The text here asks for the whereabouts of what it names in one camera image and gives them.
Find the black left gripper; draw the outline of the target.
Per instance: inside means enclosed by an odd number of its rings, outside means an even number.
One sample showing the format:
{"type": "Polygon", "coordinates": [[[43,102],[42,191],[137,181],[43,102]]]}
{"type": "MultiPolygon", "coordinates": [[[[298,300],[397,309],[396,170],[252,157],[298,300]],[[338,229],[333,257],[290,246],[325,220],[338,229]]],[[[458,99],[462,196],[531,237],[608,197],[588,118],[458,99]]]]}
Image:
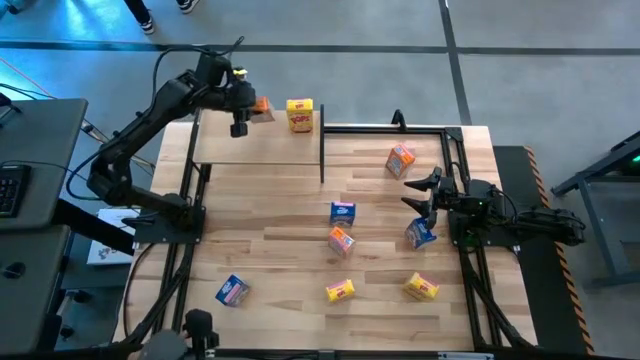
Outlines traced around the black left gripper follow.
{"type": "Polygon", "coordinates": [[[234,116],[234,123],[230,125],[232,138],[244,137],[248,134],[248,125],[244,121],[253,115],[256,104],[256,93],[248,81],[248,71],[244,67],[234,67],[229,78],[226,95],[226,109],[234,116]]]}

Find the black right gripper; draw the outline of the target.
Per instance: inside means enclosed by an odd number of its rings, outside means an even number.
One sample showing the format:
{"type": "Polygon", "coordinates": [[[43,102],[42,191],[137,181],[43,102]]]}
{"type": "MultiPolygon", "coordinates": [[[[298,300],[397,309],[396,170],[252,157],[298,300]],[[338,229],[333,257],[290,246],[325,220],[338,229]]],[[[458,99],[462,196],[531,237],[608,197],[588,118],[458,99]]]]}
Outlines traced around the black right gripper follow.
{"type": "Polygon", "coordinates": [[[457,191],[453,178],[442,176],[440,167],[435,167],[428,177],[421,180],[405,181],[404,185],[421,192],[431,190],[429,200],[401,198],[403,203],[415,210],[420,216],[428,216],[429,229],[432,229],[437,223],[438,210],[453,211],[465,215],[470,213],[468,198],[457,191]]]}

